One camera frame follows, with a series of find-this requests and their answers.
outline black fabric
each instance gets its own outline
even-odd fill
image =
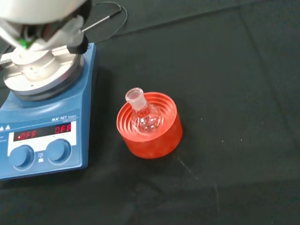
[[[128,24],[97,46],[88,168],[0,182],[1,224],[298,225],[300,1],[119,3]],[[184,136],[168,156],[137,158],[120,137],[132,87],[176,102]]]

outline glass flask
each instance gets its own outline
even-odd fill
[[[138,133],[147,135],[156,132],[162,126],[164,118],[160,109],[148,103],[142,89],[131,89],[125,99],[131,104],[133,111],[131,122]]]

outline red led display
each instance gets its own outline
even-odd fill
[[[14,133],[14,142],[27,140],[36,137],[43,137],[48,135],[57,135],[71,131],[71,123],[60,124],[56,126],[41,127],[33,130],[26,130]]]

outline blue knob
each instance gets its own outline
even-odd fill
[[[58,139],[50,144],[46,148],[46,155],[48,159],[53,163],[62,163],[71,154],[71,145],[65,139]]]
[[[34,151],[28,145],[22,145],[12,150],[9,155],[11,165],[24,168],[29,166],[34,159]]]

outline green component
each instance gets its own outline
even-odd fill
[[[25,41],[24,39],[20,39],[20,40],[19,40],[19,43],[20,43],[20,44],[23,46],[23,48],[25,48],[25,49],[29,48],[29,47],[32,45],[33,42],[34,42],[34,40],[31,41],[31,42],[27,42],[27,41]]]

